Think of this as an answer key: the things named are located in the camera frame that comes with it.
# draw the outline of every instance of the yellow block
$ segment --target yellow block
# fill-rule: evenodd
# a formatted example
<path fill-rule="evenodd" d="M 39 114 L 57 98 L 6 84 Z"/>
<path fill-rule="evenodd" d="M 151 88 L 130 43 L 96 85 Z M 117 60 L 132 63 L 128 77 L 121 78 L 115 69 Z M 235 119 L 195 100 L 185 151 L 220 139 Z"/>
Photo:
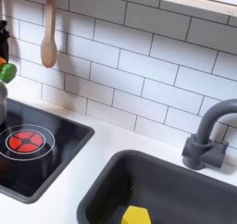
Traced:
<path fill-rule="evenodd" d="M 145 208 L 130 205 L 122 217 L 121 224 L 151 224 L 151 220 Z"/>

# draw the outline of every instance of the sink basin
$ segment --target sink basin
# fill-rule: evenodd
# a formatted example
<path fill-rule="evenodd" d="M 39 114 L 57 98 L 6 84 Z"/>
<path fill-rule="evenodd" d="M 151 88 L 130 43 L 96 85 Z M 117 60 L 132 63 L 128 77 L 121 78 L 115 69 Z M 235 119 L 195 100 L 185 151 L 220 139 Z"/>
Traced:
<path fill-rule="evenodd" d="M 121 224 L 129 205 L 152 224 L 236 224 L 237 188 L 136 151 L 114 155 L 79 204 L 79 224 Z"/>

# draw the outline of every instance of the wall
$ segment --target wall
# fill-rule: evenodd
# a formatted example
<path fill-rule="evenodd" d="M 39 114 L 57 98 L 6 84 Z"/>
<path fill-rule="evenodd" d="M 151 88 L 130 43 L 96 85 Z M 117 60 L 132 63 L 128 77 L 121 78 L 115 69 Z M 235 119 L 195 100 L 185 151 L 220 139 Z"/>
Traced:
<path fill-rule="evenodd" d="M 41 98 L 183 147 L 205 112 L 237 98 L 237 19 L 158 0 L 58 0 L 54 68 L 41 64 L 45 0 L 4 0 L 11 94 Z M 212 140 L 237 159 L 237 116 Z"/>

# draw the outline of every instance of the green vegetable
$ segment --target green vegetable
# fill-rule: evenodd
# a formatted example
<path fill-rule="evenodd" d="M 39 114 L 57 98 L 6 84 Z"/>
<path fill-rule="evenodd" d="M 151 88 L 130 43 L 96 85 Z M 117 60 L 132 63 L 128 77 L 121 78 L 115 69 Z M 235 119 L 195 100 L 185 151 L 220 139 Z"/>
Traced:
<path fill-rule="evenodd" d="M 17 75 L 17 67 L 13 64 L 2 64 L 0 66 L 0 80 L 4 83 L 10 83 Z"/>

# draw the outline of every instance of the faucet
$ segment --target faucet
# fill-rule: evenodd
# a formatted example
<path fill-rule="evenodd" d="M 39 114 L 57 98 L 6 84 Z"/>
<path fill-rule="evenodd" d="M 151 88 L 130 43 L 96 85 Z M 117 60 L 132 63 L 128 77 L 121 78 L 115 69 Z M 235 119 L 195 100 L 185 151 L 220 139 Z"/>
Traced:
<path fill-rule="evenodd" d="M 192 134 L 184 145 L 182 162 L 187 168 L 200 170 L 206 165 L 221 168 L 229 144 L 212 143 L 209 137 L 215 123 L 232 113 L 237 113 L 237 99 L 220 102 L 207 110 L 197 133 Z"/>

